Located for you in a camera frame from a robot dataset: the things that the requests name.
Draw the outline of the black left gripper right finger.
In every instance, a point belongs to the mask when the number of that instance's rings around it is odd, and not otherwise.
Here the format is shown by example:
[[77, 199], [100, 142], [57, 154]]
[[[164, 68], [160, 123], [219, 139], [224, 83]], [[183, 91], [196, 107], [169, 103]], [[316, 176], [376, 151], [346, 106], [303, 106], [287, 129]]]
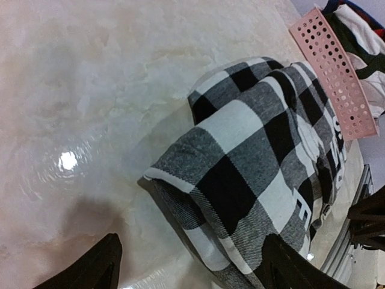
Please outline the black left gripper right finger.
[[275, 234], [262, 246], [262, 284], [265, 288], [346, 289], [304, 259]]

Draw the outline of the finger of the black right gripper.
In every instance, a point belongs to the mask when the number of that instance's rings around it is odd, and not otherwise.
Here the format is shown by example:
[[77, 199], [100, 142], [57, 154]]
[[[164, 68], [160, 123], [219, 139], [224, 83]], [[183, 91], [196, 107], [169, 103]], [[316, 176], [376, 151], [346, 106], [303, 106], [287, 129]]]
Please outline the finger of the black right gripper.
[[373, 195], [351, 206], [348, 211], [348, 218], [351, 220], [383, 222], [384, 189], [378, 190]]
[[384, 249], [384, 222], [351, 221], [349, 230], [355, 248]]

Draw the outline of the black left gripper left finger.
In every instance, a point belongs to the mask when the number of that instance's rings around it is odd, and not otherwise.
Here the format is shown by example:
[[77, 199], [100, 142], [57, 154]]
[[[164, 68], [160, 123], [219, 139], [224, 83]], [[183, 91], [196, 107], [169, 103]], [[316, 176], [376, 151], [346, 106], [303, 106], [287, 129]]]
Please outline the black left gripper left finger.
[[119, 284], [121, 260], [119, 236], [109, 233], [71, 266], [35, 289], [115, 289]]

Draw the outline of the black white checked shirt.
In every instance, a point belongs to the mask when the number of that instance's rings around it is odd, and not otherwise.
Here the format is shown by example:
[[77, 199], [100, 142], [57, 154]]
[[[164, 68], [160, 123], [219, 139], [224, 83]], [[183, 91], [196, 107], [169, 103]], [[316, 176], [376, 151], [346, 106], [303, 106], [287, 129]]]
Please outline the black white checked shirt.
[[262, 246], [301, 256], [341, 187], [347, 154], [329, 98], [306, 62], [253, 58], [199, 81], [194, 127], [144, 172], [228, 288], [262, 288]]

